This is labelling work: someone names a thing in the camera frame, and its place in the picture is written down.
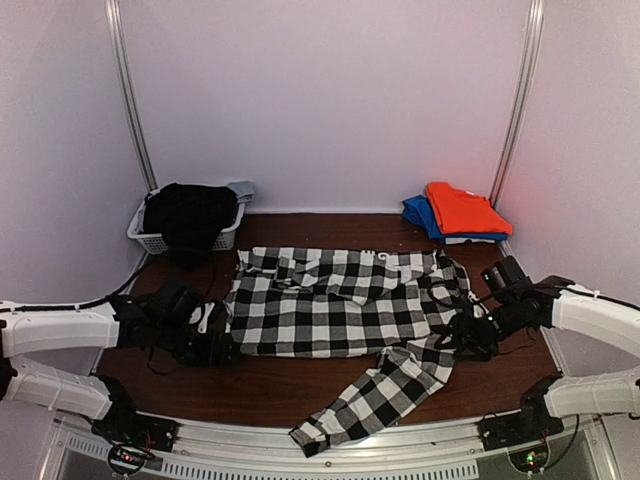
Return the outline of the orange t-shirt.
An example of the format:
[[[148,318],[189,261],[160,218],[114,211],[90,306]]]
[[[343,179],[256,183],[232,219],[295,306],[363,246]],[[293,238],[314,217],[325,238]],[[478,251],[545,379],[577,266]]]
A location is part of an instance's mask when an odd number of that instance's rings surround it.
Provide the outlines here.
[[[429,183],[425,193],[442,234],[513,234],[512,225],[483,196],[453,188],[446,182]]]

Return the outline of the black white checkered cloth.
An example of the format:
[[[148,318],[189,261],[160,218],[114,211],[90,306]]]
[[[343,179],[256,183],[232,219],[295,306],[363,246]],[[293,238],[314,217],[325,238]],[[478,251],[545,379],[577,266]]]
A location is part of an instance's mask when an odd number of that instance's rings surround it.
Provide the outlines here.
[[[474,297],[467,272],[438,250],[255,247],[238,255],[225,331],[247,356],[376,357],[291,430],[312,457],[397,423],[446,385],[454,354],[434,347],[434,329],[460,296]]]

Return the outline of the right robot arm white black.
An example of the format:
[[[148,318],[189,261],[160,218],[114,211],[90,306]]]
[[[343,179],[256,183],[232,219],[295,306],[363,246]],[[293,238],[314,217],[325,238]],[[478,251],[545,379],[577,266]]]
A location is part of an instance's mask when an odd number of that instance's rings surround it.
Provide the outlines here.
[[[454,299],[456,314],[436,329],[436,348],[488,361],[500,342],[525,329],[570,332],[625,353],[639,355],[638,306],[551,275],[534,282],[513,256],[486,268],[483,279],[496,308],[476,316],[477,302]],[[583,414],[639,417],[639,369],[632,367],[538,381],[520,400],[512,430],[530,442],[561,418]]]

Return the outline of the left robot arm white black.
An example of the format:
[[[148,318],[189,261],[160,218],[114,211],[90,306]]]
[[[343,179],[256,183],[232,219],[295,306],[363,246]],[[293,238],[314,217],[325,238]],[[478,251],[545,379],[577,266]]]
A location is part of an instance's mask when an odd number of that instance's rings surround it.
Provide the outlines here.
[[[215,323],[220,302],[206,302],[178,280],[139,297],[114,293],[75,305],[9,302],[1,310],[1,398],[103,420],[123,444],[137,442],[144,424],[115,379],[79,376],[34,362],[29,354],[76,348],[163,350],[180,366],[220,367],[237,354]]]

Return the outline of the black garment hanging from basket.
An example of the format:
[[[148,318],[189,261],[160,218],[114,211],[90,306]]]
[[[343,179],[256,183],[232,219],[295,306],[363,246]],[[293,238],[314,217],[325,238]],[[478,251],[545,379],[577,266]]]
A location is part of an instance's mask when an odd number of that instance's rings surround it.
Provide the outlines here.
[[[206,263],[236,213],[237,195],[226,186],[172,183],[145,199],[142,231],[159,234],[170,262],[193,271]]]

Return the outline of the grey garment in basket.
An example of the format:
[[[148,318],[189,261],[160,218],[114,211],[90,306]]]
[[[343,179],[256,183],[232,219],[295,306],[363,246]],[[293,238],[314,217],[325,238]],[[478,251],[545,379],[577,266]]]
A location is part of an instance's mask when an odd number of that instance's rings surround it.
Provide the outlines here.
[[[255,190],[251,181],[229,182],[226,187],[235,193],[238,203],[251,203],[254,200]]]

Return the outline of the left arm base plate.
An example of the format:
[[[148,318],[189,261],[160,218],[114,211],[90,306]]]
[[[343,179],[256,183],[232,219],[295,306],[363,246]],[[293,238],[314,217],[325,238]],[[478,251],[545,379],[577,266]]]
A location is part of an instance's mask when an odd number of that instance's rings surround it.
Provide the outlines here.
[[[113,403],[102,419],[90,420],[92,432],[111,443],[141,450],[171,452],[177,438],[178,423],[141,414],[133,404]]]

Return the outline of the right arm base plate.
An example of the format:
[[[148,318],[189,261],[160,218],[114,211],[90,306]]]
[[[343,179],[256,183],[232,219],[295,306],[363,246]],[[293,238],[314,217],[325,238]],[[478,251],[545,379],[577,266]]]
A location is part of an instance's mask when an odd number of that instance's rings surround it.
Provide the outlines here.
[[[554,417],[534,420],[521,411],[504,415],[490,412],[477,422],[477,431],[484,450],[493,451],[542,442],[550,435],[562,433],[564,424]]]

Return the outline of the front aluminium rail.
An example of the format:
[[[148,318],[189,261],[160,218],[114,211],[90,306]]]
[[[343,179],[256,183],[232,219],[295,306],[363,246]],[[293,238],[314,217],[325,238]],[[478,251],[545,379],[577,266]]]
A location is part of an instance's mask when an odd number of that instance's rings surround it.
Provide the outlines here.
[[[483,382],[445,401],[447,421],[393,425],[337,443],[301,428],[156,418],[118,444],[61,418],[41,479],[617,479],[601,418],[547,412],[517,382]]]

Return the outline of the left aluminium frame post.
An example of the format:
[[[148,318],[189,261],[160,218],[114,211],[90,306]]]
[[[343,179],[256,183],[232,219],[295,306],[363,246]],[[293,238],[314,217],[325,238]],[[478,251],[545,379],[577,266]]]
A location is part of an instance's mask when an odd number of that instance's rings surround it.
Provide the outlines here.
[[[125,119],[133,143],[135,155],[141,171],[142,179],[148,192],[158,186],[156,175],[151,164],[147,142],[141,123],[141,117],[134,92],[130,71],[126,39],[122,22],[121,2],[106,0],[104,2],[107,27],[111,39],[119,88],[123,99]]]

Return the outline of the aluminium frame post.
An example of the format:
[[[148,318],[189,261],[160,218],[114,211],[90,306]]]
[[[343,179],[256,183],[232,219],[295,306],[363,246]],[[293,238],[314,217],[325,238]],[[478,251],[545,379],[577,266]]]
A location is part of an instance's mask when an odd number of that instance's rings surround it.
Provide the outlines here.
[[[130,71],[126,39],[122,22],[121,2],[106,0],[104,2],[107,27],[111,39],[119,88],[123,99],[125,119],[133,143],[135,155],[141,171],[142,179],[148,192],[158,186],[156,175],[151,164],[147,142],[141,123],[141,117],[134,92]]]
[[[524,124],[527,103],[539,61],[539,51],[545,20],[545,4],[546,2],[544,0],[531,0],[529,2],[524,44],[514,99],[489,196],[490,203],[494,208],[497,208],[499,205],[506,185],[508,172],[514,159],[521,128]]]

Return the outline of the right aluminium frame post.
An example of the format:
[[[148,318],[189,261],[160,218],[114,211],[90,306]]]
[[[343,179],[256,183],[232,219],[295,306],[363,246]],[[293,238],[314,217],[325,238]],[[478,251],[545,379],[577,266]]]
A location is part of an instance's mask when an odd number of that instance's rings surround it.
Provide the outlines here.
[[[489,196],[490,203],[494,208],[497,208],[499,205],[506,185],[508,172],[514,159],[521,128],[524,124],[527,103],[539,61],[539,51],[545,20],[545,4],[546,2],[544,0],[531,0],[529,2],[524,44],[514,99]]]

